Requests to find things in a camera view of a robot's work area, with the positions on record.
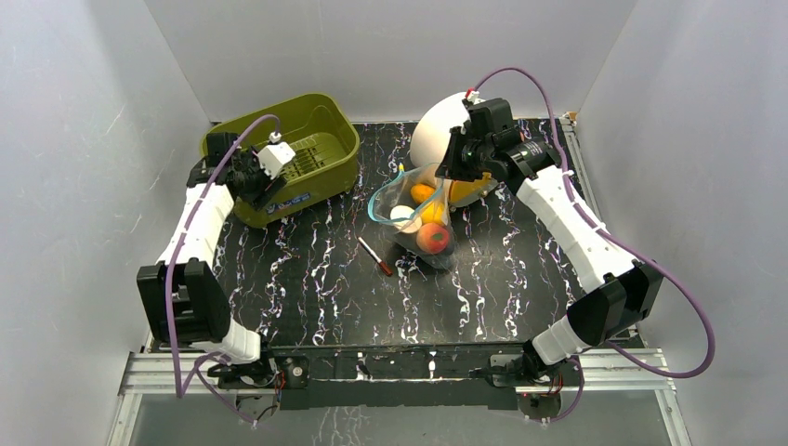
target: clear plastic bag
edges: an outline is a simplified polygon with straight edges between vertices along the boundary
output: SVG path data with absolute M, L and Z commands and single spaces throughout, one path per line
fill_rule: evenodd
M 367 212 L 388 239 L 421 257 L 431 267 L 450 269 L 457 244 L 449 217 L 450 180 L 435 178 L 438 164 L 404 171 L 378 189 Z

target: red apple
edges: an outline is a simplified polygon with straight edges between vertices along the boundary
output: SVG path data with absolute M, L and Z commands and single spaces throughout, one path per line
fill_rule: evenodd
M 419 229 L 416 244 L 428 254 L 437 254 L 449 245 L 449 231 L 437 223 L 427 223 Z

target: green plastic basket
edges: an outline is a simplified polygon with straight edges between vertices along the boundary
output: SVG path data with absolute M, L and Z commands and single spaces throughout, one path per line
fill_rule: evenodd
M 336 102 L 321 93 L 249 113 L 217 125 L 208 133 L 241 134 L 266 113 L 282 120 L 282 140 L 293 148 L 295 158 L 282 171 L 287 186 L 274 195 L 266 209 L 255 211 L 247 203 L 236 202 L 235 215 L 254 228 L 264 228 L 273 220 L 351 190 L 359 174 L 359 134 Z M 273 130 L 274 123 L 266 121 L 243 141 L 243 147 L 265 145 Z M 207 154 L 205 138 L 201 153 Z

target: white wall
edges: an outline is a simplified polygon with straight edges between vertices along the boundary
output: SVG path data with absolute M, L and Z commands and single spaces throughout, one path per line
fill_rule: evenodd
M 788 4 L 641 1 L 585 101 L 601 213 L 677 272 L 716 328 L 678 382 L 696 446 L 788 444 Z M 671 286 L 643 324 L 674 370 L 705 338 Z
M 106 441 L 207 118 L 142 0 L 0 14 L 0 432 Z
M 635 0 L 146 0 L 208 117 L 324 91 L 353 120 L 418 119 L 492 68 L 523 65 L 578 110 Z M 490 81 L 542 116 L 516 74 Z

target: black marbled tabletop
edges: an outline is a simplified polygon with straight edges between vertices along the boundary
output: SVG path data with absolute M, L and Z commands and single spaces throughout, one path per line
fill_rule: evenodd
M 520 125 L 526 138 L 549 140 L 547 120 Z M 582 295 L 571 264 L 503 186 L 452 214 L 455 269 L 434 270 L 383 237 L 367 202 L 407 162 L 414 128 L 356 125 L 360 173 L 350 193 L 263 230 L 227 220 L 215 274 L 236 321 L 274 346 L 349 346 L 526 340 L 565 314 Z M 357 236 L 395 269 L 392 277 Z

